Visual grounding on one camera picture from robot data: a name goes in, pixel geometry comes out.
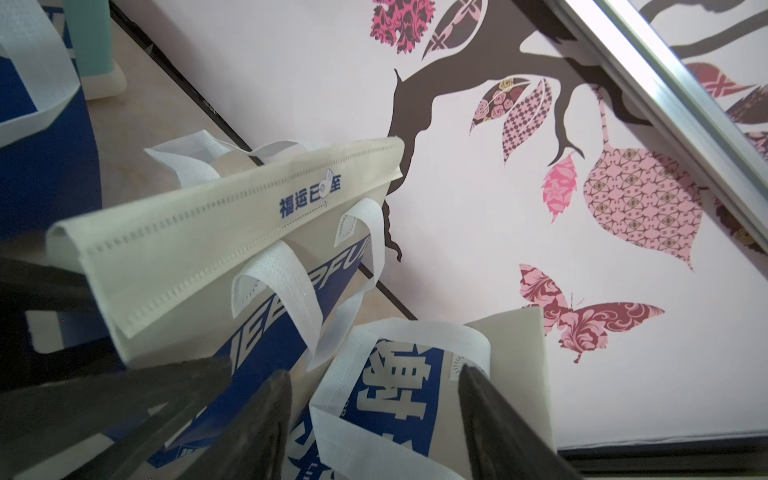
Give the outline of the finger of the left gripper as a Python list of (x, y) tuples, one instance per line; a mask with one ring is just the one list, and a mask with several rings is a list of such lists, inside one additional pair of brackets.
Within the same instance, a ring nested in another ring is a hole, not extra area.
[(229, 358), (211, 357), (4, 392), (1, 476), (11, 479), (155, 408), (129, 436), (71, 475), (126, 479), (227, 388), (231, 373)]
[(121, 369), (84, 275), (1, 260), (1, 388)]

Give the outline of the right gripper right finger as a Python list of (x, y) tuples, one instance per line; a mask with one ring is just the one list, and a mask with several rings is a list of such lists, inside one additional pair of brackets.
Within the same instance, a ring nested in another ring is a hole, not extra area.
[(458, 392), (474, 479), (581, 477), (528, 426), (480, 369), (462, 367)]

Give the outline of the blue takeout bag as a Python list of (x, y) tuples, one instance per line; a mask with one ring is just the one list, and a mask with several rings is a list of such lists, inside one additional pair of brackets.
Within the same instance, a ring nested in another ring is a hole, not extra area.
[(60, 7), (1, 4), (1, 237), (102, 206), (100, 162)]

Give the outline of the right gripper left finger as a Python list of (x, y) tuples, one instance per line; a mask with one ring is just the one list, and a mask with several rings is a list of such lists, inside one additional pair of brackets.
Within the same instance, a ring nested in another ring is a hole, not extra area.
[(292, 383), (273, 373), (183, 479), (279, 479), (285, 456)]

